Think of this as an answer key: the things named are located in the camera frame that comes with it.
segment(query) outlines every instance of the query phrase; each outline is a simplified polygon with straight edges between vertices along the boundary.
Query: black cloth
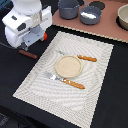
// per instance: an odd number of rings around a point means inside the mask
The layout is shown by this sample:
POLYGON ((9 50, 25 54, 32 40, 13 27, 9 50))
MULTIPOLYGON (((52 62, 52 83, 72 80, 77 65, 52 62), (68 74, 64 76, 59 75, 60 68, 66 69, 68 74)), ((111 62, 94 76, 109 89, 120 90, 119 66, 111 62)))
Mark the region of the black cloth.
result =
MULTIPOLYGON (((58 0, 42 0, 41 2, 42 5, 47 4, 52 7, 52 14, 58 9, 58 0)), ((9 10, 0 11, 0 42, 5 44, 8 43, 4 34, 5 26, 2 23, 2 18, 8 12, 9 10)), ((29 52, 36 54, 39 59, 58 31, 114 45, 91 128, 127 128, 128 44, 66 28, 51 26, 46 31, 48 39, 44 42, 38 41, 30 46, 29 52)), ((37 63, 38 59, 31 59, 19 54, 18 50, 8 49, 0 45, 0 105, 31 117, 51 128, 78 128, 68 121, 12 96, 37 63)))

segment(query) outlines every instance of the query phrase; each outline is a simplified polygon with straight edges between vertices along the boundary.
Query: beige plate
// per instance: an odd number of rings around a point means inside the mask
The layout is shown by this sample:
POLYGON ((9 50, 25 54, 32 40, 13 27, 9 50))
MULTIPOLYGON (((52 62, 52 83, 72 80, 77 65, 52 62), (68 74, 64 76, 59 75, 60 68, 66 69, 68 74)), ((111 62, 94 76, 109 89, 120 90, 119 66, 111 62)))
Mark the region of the beige plate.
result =
POLYGON ((79 58, 65 55, 57 60, 55 64, 56 72, 63 78, 73 78, 82 71, 82 63, 79 58))

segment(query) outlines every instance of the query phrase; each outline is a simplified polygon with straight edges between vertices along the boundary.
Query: butter knife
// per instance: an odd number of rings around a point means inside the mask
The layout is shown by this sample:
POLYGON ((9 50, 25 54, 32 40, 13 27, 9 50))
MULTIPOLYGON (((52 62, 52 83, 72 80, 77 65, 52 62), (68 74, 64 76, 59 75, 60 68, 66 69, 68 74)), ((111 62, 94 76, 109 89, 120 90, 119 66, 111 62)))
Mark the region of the butter knife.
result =
MULTIPOLYGON (((69 53, 61 52, 61 51, 58 51, 58 50, 56 50, 56 52, 58 52, 60 54, 63 54, 63 55, 69 55, 69 53)), ((92 58, 92 57, 87 57, 87 56, 82 56, 82 55, 77 55, 77 57, 79 59, 83 59, 83 60, 88 60, 88 61, 93 61, 93 62, 97 61, 96 58, 92 58)))
POLYGON ((70 81, 70 80, 67 80, 67 79, 64 79, 64 78, 60 78, 60 77, 57 77, 56 75, 54 74, 51 74, 49 72, 44 72, 44 75, 49 78, 49 79, 52 79, 52 80, 60 80, 66 84, 69 84, 69 85, 72 85, 76 88, 79 88, 79 89, 85 89, 85 87, 82 85, 82 84, 78 84, 78 83, 75 83, 73 81, 70 81))

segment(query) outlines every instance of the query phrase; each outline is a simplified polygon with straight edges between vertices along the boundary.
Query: wooden handle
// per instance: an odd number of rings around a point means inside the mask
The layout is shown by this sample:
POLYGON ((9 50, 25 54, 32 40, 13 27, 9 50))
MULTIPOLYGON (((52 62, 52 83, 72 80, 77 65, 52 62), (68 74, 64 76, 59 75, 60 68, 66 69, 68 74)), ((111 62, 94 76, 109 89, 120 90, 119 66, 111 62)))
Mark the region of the wooden handle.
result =
POLYGON ((23 54, 23 55, 25 55, 25 56, 31 57, 31 58, 33 58, 33 59, 37 59, 37 55, 34 55, 34 54, 32 54, 32 53, 29 53, 29 52, 26 52, 26 51, 24 51, 24 50, 19 50, 19 53, 21 53, 21 54, 23 54))
POLYGON ((67 80, 67 79, 63 79, 63 82, 66 84, 72 85, 76 88, 79 88, 79 89, 85 89, 85 87, 82 84, 78 84, 78 83, 75 83, 75 82, 67 80))
POLYGON ((92 58, 92 57, 87 57, 87 56, 82 56, 82 55, 77 55, 77 57, 79 59, 83 59, 83 60, 88 60, 88 61, 93 61, 93 62, 96 62, 97 61, 96 58, 92 58))

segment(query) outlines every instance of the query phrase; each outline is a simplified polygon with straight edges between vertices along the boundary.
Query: striped placemat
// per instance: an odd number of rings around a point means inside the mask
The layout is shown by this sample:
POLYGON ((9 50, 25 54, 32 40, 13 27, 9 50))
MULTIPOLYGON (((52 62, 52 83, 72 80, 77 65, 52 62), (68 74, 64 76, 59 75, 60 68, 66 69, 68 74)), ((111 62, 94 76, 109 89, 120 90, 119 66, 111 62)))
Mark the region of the striped placemat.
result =
POLYGON ((112 49, 111 44, 59 31, 13 96, 81 128, 90 128, 112 49), (63 55, 56 50, 97 58, 97 62, 81 60, 82 73, 70 79, 85 89, 44 77, 45 71, 57 75, 55 62, 63 55))

